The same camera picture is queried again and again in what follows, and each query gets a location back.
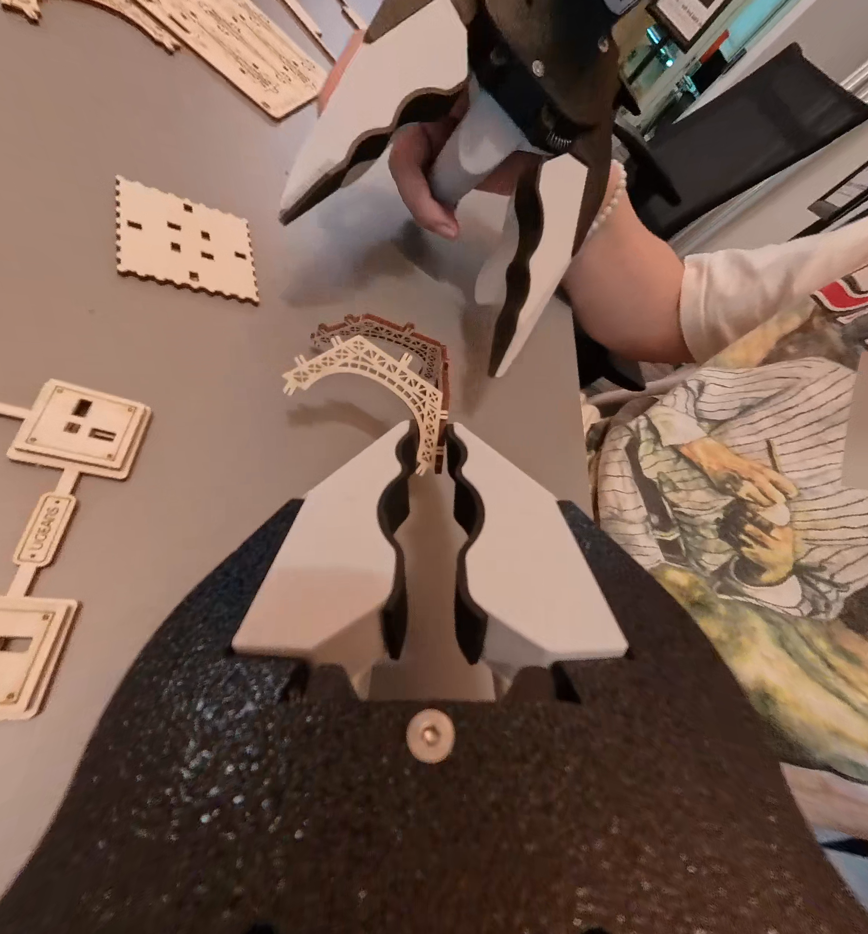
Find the black office chair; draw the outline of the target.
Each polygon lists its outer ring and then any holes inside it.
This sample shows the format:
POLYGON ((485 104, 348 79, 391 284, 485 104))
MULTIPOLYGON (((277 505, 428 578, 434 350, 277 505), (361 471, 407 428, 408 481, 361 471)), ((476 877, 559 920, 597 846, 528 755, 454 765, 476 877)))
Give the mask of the black office chair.
POLYGON ((662 240, 868 121, 868 103, 791 43, 646 142, 620 125, 629 200, 662 240))

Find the person's printed shirt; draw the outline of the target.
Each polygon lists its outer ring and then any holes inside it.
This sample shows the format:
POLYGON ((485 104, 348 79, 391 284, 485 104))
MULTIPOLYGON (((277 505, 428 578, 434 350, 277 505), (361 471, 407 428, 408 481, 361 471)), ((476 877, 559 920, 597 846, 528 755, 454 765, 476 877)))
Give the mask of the person's printed shirt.
POLYGON ((843 479, 868 352, 868 216, 756 250, 654 251, 627 349, 691 362, 587 438, 601 528, 691 614, 783 759, 868 785, 868 490, 843 479))

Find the framed picture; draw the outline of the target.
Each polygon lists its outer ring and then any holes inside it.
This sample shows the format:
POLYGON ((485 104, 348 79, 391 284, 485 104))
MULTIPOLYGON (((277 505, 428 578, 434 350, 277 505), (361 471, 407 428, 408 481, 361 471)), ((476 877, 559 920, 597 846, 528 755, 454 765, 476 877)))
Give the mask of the framed picture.
POLYGON ((730 1, 651 1, 647 11, 674 44, 687 53, 730 1))

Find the single wooden lattice arch piece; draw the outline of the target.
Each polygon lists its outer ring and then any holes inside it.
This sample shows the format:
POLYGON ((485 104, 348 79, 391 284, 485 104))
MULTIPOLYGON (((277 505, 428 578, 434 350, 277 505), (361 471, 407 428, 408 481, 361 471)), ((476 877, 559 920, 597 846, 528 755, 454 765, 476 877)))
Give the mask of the single wooden lattice arch piece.
POLYGON ((450 414, 450 363, 445 350, 435 352, 433 375, 425 377, 411 367, 414 356, 405 352, 395 358, 364 335, 330 338, 329 347, 317 356, 295 358, 295 366, 283 374, 285 395, 310 389, 321 379, 354 375, 393 392, 404 403, 418 427, 416 473, 440 473, 446 451, 450 414))

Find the square slotted wooden plate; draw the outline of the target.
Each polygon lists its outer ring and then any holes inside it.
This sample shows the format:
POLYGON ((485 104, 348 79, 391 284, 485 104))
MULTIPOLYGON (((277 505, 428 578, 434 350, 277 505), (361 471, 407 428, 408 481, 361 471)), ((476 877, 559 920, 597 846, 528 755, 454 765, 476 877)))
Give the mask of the square slotted wooden plate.
POLYGON ((121 176, 114 192, 119 274, 259 304, 246 219, 121 176))

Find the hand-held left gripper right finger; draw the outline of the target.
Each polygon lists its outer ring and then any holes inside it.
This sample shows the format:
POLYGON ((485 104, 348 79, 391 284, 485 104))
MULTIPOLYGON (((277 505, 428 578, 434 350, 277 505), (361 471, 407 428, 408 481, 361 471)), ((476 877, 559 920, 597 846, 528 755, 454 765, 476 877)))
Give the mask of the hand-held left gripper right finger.
POLYGON ((625 657, 563 504, 462 424, 445 441, 453 517, 466 533, 454 597, 464 659, 511 683, 524 668, 625 657))

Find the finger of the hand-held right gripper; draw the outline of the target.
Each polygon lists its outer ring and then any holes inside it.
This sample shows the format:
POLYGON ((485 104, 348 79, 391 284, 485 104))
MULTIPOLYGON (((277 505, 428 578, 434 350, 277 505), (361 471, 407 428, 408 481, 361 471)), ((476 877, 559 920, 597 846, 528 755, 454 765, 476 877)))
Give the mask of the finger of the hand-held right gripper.
POLYGON ((501 237, 475 286, 496 310, 489 375, 502 377, 521 353, 596 220, 609 181, 612 132, 592 133, 567 153, 526 169, 510 197, 501 237))
POLYGON ((472 13, 451 1, 383 2, 288 173, 288 225, 359 176, 395 131, 447 115, 469 74, 472 13))

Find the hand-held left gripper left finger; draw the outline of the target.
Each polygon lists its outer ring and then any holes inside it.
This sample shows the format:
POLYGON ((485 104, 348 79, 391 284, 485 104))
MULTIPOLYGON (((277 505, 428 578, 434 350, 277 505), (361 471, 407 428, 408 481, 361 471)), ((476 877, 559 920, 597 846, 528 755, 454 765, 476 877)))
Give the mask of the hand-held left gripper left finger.
POLYGON ((407 632, 404 551, 414 424, 403 421, 313 487, 233 637, 241 655, 337 666, 358 697, 407 632))

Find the person's right hand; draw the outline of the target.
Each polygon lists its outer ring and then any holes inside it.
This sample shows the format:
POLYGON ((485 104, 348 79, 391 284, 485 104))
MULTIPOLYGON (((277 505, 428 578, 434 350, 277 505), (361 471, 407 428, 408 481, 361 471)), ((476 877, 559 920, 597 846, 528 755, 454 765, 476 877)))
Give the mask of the person's right hand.
MULTIPOLYGON (((447 240, 455 240, 459 236, 460 224, 455 209, 435 198, 428 183, 428 174, 468 107, 468 92, 464 90, 447 116, 430 123, 414 123, 400 128, 393 137, 388 160, 398 194, 417 225, 447 240)), ((514 151, 478 183, 477 189, 510 196, 521 175, 539 162, 537 154, 514 151)))

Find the wooden parts sheet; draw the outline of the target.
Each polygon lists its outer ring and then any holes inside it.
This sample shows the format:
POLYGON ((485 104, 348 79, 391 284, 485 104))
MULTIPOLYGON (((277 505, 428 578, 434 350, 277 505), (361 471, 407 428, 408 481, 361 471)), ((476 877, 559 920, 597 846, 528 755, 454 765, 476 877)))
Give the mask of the wooden parts sheet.
MULTIPOLYGON (((82 1, 83 4, 99 8, 114 17, 124 20, 163 48, 167 53, 182 49, 180 40, 166 27, 133 1, 82 1)), ((19 13, 26 20, 38 24, 42 17, 42 1, 0 1, 1 8, 19 13)))
POLYGON ((309 105, 323 87, 323 67, 253 2, 138 5, 276 122, 309 105))

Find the grey desk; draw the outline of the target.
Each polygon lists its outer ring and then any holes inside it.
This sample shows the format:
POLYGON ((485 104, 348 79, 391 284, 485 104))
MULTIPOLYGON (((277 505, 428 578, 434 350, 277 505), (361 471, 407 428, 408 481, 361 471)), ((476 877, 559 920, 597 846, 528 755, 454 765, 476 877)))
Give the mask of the grey desk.
POLYGON ((421 232, 378 162, 283 227, 286 174, 314 119, 271 122, 189 51, 168 54, 81 2, 33 24, 0 6, 0 403, 50 378, 145 403, 132 474, 86 476, 34 593, 80 612, 42 712, 0 723, 0 895, 65 795, 91 734, 173 609, 290 498, 407 416, 344 376, 283 394, 321 322, 371 312, 448 344, 451 414, 557 498, 591 510, 575 338, 551 302, 525 350, 486 375, 491 319, 473 301, 505 200, 472 195, 461 237, 421 232), (114 180, 250 225, 248 305, 116 272, 114 180))

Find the person's right forearm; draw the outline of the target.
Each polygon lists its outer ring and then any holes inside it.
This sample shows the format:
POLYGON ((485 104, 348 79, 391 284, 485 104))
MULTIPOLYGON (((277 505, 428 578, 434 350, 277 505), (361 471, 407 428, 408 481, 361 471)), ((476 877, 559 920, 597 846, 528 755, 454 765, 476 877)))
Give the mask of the person's right forearm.
POLYGON ((684 261, 644 226, 615 179, 602 214, 563 280, 580 327, 626 360, 693 362, 681 327, 684 261))

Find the wooden frame with square pads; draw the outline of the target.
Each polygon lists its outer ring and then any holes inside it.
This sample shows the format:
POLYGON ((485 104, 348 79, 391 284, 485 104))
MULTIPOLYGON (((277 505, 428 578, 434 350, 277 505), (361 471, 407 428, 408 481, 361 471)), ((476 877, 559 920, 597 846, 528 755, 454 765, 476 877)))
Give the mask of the wooden frame with square pads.
POLYGON ((55 470, 53 489, 31 510, 12 555, 15 573, 0 594, 0 722, 36 717, 80 613, 73 599, 32 594, 40 573, 59 555, 85 476, 127 480, 153 411, 136 402, 50 379, 30 407, 0 403, 0 417, 18 423, 7 458, 55 470))

